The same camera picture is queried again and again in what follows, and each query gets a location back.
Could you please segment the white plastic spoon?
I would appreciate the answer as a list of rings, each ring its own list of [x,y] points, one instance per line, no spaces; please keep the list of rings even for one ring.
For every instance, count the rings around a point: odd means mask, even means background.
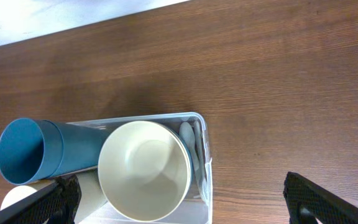
[[[193,128],[189,123],[184,122],[180,125],[179,135],[184,140],[191,154],[194,171],[198,172],[200,169],[200,162],[195,151],[196,140],[195,140],[195,133],[193,131]]]

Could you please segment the blue cup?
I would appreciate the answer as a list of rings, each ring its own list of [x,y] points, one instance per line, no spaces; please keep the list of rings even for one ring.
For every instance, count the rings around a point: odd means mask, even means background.
[[[52,122],[62,139],[62,159],[52,177],[96,166],[101,148],[110,135],[105,129]]]
[[[61,134],[49,121],[19,118],[0,137],[0,173],[14,185],[51,177],[62,155]]]

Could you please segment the cream cup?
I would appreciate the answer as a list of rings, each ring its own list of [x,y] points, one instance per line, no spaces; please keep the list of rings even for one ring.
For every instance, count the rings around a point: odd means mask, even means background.
[[[53,183],[53,180],[40,180],[28,185],[18,185],[11,189],[6,196],[4,197],[0,210],[15,204],[16,202],[22,200],[23,198],[28,197],[29,195],[35,193],[36,191],[50,185]]]
[[[76,177],[81,190],[81,200],[75,216],[75,223],[79,223],[101,208],[107,199],[101,190],[97,170],[77,173]]]

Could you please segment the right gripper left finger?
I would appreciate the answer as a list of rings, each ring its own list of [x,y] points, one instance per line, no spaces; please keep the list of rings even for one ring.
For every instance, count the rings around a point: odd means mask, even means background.
[[[75,222],[81,200],[77,176],[59,177],[54,182],[0,211],[0,224]]]

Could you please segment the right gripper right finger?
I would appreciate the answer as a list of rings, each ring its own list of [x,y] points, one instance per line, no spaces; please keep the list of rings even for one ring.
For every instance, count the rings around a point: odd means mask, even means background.
[[[290,224],[358,224],[357,207],[298,173],[287,173],[283,196],[290,215]]]

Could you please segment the blue cup back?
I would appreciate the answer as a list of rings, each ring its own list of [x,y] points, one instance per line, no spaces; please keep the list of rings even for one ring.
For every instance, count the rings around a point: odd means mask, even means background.
[[[62,155],[61,134],[49,121],[19,118],[0,137],[0,173],[14,185],[51,177]]]

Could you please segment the blue cup front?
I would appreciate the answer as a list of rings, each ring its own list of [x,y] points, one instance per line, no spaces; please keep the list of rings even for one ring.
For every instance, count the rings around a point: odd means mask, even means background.
[[[101,148],[110,135],[105,129],[52,122],[62,139],[62,159],[52,177],[96,166]]]

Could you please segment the white plastic fork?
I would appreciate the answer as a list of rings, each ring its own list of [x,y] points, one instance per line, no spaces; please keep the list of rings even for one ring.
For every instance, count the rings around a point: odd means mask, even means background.
[[[196,151],[198,156],[198,171],[197,171],[197,181],[198,188],[200,191],[201,199],[204,202],[208,201],[208,186],[207,180],[205,177],[205,169],[204,169],[204,154],[202,149],[202,140],[201,140],[201,127],[198,121],[194,122],[194,132],[195,132],[195,143],[196,143]]]

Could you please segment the cream bowl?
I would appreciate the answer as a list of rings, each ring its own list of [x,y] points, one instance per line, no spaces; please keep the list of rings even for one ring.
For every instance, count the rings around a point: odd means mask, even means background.
[[[191,185],[193,176],[193,149],[190,149],[186,141],[188,139],[188,132],[184,130],[185,125],[182,123],[179,132],[176,133],[173,129],[161,124],[161,127],[166,132],[166,137],[163,141],[167,147],[164,152],[164,167],[161,168],[161,173],[175,183],[176,198],[183,200],[186,197]]]
[[[102,146],[99,184],[112,207],[131,220],[165,218],[183,201],[176,198],[175,183],[160,172],[164,137],[161,124],[131,121],[114,130]]]

